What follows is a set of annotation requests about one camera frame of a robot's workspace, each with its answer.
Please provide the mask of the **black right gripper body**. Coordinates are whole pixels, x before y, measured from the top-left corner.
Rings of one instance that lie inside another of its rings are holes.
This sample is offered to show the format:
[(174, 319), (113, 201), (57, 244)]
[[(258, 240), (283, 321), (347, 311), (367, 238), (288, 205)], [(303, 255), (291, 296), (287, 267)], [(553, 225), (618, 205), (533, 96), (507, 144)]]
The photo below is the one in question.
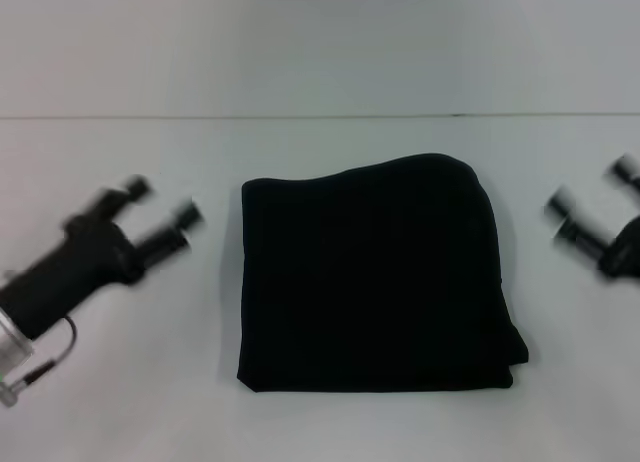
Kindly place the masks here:
[(639, 225), (631, 220), (603, 252), (597, 268), (606, 279), (639, 279)]

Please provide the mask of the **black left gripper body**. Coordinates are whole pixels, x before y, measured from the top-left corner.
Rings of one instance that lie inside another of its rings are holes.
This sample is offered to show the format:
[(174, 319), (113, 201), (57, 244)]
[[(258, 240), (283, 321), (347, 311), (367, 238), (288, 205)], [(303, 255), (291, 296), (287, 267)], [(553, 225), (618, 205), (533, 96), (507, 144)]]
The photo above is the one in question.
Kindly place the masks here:
[(110, 284), (132, 285), (145, 273), (140, 253), (110, 218), (76, 215), (53, 250), (1, 289), (1, 310), (35, 340), (94, 292)]

